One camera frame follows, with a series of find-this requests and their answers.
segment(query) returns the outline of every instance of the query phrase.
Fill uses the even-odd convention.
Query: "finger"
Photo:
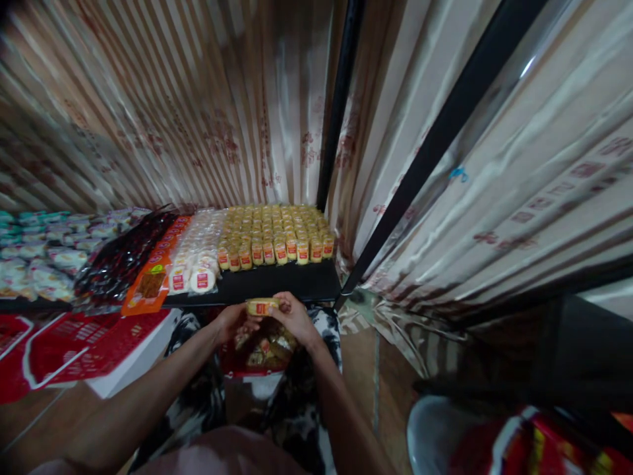
[[[268,307],[268,313],[270,314],[271,317],[273,317],[275,320],[277,320],[280,323],[284,323],[284,321],[286,321],[286,316],[278,308]]]

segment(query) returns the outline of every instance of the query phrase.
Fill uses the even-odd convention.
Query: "red label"
[[[182,290],[185,288],[185,284],[183,283],[182,276],[174,276],[173,277],[173,289],[174,290]]]
[[[198,274],[198,288],[207,288],[209,285],[207,274]]]

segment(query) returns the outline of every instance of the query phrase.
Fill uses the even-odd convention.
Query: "wooden floor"
[[[367,422],[398,474],[410,474],[406,424],[415,400],[413,368],[373,328],[342,336],[343,375]],[[243,398],[227,391],[227,412],[240,413]],[[65,443],[101,400],[85,384],[30,393],[0,406],[0,473],[27,474],[59,457]]]

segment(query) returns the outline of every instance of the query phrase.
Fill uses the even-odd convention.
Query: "black shelf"
[[[249,298],[271,297],[288,291],[304,303],[334,301],[341,285],[332,259],[318,264],[299,266],[290,262],[284,266],[262,266],[241,272],[222,273],[218,291],[189,297],[187,294],[167,297],[163,307],[203,307],[233,305]]]
[[[71,303],[61,300],[50,301],[38,298],[36,301],[29,301],[24,297],[16,299],[0,299],[0,313],[34,313],[41,311],[68,311],[73,308]]]

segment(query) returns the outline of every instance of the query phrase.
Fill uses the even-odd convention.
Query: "yellow snack package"
[[[243,270],[250,270],[253,268],[253,260],[251,259],[251,244],[244,243],[239,248],[239,264]]]
[[[310,262],[319,263],[323,258],[323,242],[318,237],[310,239]]]
[[[251,249],[253,250],[253,264],[263,265],[264,264],[264,246],[262,246],[261,241],[253,241],[251,245]]]
[[[308,240],[297,238],[297,264],[306,265],[310,262]]]
[[[275,241],[275,257],[279,265],[288,264],[288,252],[286,250],[286,241]]]
[[[275,250],[272,246],[271,240],[265,240],[264,244],[264,262],[267,265],[272,265],[275,263]]]
[[[239,264],[239,253],[236,247],[229,249],[229,270],[231,272],[237,272],[241,269]]]
[[[334,235],[327,234],[323,238],[323,259],[331,259],[334,252]]]

